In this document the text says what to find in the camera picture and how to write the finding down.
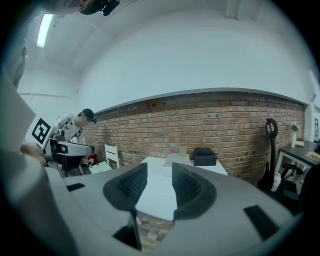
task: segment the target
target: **black box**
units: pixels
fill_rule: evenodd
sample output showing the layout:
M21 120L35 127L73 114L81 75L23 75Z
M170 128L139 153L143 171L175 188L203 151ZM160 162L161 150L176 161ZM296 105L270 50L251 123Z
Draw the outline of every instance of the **black box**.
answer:
M210 148L197 147L193 151L194 166L215 166L217 155Z

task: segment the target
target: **white ceiling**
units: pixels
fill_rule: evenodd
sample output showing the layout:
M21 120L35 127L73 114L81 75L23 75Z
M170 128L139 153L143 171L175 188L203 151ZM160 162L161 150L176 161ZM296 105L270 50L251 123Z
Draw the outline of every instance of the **white ceiling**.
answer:
M117 8L107 17L101 12L54 17L44 48L37 47L42 17L35 18L26 39L27 65L39 67L49 62L81 72L103 54L117 36L132 26L177 11L214 10L226 13L228 5L233 16L242 5L241 17L259 22L279 35L283 35L283 30L287 31L290 26L285 22L279 26L279 19L267 18L274 14L267 8L269 5L265 0L120 0Z

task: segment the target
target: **brick wall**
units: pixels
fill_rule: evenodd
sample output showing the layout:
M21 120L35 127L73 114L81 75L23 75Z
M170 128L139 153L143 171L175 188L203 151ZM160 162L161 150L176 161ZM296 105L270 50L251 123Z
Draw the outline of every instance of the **brick wall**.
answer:
M276 147L291 141L289 125L304 134L304 106L283 98L254 93L210 92L163 97L105 111L85 129L85 142L105 160L104 144L118 147L120 165L148 156L165 158L187 145L211 148L229 175L255 184L270 161L266 118L278 123Z

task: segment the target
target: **desk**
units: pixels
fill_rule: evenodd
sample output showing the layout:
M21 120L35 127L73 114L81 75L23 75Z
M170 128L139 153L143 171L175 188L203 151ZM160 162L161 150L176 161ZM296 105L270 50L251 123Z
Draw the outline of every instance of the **desk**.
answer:
M275 173L278 173L281 166L283 158L289 158L294 162L297 162L299 165L303 165L305 169L310 169L311 167L317 165L316 161L313 161L311 158L306 157L308 152L314 152L317 143L311 142L308 140L304 141L304 147L295 146L292 148L290 145L281 147L279 149L279 158L276 162Z
M165 158L157 157L147 157L142 161L148 164L148 179L135 208L145 214L172 221L174 211L177 209L177 199L172 187L172 177L164 176L164 170L168 168L164 167L165 161ZM216 166L200 166L200 168L228 175L218 160Z

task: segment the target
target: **ceiling light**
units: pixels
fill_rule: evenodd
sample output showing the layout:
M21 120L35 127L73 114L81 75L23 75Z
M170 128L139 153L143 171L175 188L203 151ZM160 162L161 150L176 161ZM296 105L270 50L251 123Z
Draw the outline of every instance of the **ceiling light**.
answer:
M53 18L52 14L44 14L43 15L36 46L41 47L41 48L45 47L48 29L49 29L52 18Z

